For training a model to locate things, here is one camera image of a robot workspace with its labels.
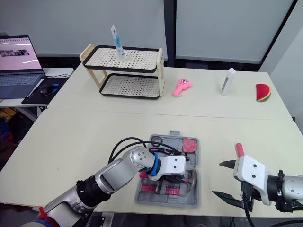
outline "pink plush toy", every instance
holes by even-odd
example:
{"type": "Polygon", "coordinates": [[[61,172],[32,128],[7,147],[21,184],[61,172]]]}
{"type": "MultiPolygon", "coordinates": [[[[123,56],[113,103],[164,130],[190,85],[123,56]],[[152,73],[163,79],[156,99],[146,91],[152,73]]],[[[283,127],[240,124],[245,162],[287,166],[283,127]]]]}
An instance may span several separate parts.
{"type": "Polygon", "coordinates": [[[177,90],[175,90],[172,94],[175,97],[179,97],[182,90],[185,90],[191,87],[193,84],[187,79],[178,79],[177,90]]]}

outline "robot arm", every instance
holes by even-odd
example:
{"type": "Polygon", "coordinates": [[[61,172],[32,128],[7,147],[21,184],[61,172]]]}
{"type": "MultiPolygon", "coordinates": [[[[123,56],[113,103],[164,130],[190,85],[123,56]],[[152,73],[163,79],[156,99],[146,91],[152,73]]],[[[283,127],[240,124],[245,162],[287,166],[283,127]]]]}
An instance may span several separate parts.
{"type": "Polygon", "coordinates": [[[109,163],[85,181],[77,184],[40,209],[42,215],[22,227],[84,226],[95,207],[110,198],[111,194],[128,184],[137,172],[146,172],[151,180],[162,175],[185,173],[184,156],[158,157],[142,146],[124,153],[122,158],[109,163]]]}
{"type": "Polygon", "coordinates": [[[229,194],[214,192],[228,204],[244,209],[247,203],[248,210],[252,211],[256,199],[268,206],[272,201],[276,202],[276,208],[281,212],[303,210],[303,175],[285,176],[282,170],[278,176],[270,175],[265,165],[248,155],[220,165],[233,168],[234,178],[241,182],[241,201],[229,194]]]}

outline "laptop keyboard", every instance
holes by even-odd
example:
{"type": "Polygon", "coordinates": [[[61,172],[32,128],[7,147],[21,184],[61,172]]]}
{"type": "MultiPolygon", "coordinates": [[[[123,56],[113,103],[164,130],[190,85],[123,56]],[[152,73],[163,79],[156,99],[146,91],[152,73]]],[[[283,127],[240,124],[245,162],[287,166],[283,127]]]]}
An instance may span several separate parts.
{"type": "Polygon", "coordinates": [[[41,77],[41,74],[9,76],[9,77],[1,76],[0,77],[0,86],[32,85],[40,77],[41,77]]]}

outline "laptop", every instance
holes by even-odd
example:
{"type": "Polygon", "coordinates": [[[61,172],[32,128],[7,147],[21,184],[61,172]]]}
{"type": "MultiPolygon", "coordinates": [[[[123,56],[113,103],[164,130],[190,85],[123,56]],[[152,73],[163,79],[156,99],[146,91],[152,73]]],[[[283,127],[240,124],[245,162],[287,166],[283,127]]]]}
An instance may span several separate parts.
{"type": "Polygon", "coordinates": [[[0,99],[27,97],[43,75],[27,35],[0,37],[0,99]]]}

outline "laptop screen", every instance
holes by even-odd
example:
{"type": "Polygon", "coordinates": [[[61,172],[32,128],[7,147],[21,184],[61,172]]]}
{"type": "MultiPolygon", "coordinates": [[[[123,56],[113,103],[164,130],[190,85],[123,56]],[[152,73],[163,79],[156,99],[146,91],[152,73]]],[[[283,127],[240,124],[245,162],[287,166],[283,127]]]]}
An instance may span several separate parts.
{"type": "Polygon", "coordinates": [[[0,70],[42,69],[28,36],[0,39],[0,70]]]}

